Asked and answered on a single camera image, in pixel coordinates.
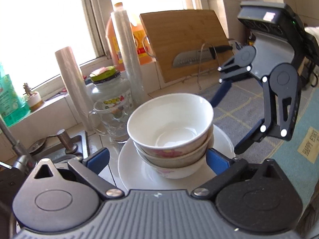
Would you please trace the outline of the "right gloved hand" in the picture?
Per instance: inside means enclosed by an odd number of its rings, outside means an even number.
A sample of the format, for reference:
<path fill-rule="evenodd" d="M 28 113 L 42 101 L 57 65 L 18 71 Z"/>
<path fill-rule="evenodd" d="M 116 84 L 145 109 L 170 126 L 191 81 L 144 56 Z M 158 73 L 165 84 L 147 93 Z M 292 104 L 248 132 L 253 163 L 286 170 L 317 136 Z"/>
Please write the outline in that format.
<path fill-rule="evenodd" d="M 312 36 L 316 38 L 317 43 L 319 45 L 319 27 L 307 26 L 304 29 L 307 33 L 311 34 Z"/>

